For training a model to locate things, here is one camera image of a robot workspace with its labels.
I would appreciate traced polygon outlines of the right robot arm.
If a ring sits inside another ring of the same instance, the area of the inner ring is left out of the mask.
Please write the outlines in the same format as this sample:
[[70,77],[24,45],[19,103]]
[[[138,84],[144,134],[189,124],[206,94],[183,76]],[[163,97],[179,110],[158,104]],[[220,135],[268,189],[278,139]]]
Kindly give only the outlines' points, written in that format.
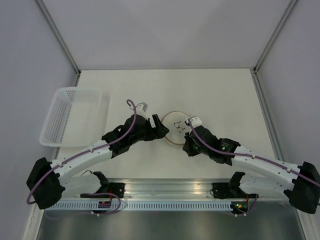
[[298,165],[267,158],[237,141],[217,138],[202,125],[192,127],[184,139],[182,149],[189,157],[205,155],[218,164],[244,168],[260,175],[254,177],[235,172],[228,183],[231,196],[284,198],[304,213],[316,213],[320,204],[320,174],[313,164],[305,161]]

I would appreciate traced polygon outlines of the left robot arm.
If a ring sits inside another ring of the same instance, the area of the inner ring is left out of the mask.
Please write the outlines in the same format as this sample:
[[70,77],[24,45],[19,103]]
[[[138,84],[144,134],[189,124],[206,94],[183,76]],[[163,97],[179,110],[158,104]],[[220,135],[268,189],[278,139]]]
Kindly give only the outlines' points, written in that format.
[[91,147],[71,157],[51,161],[42,157],[36,160],[26,180],[29,189],[27,204],[37,204],[41,210],[53,206],[67,191],[65,183],[74,175],[128,152],[138,142],[163,139],[169,131],[157,114],[151,118],[133,114],[124,124],[107,132]]

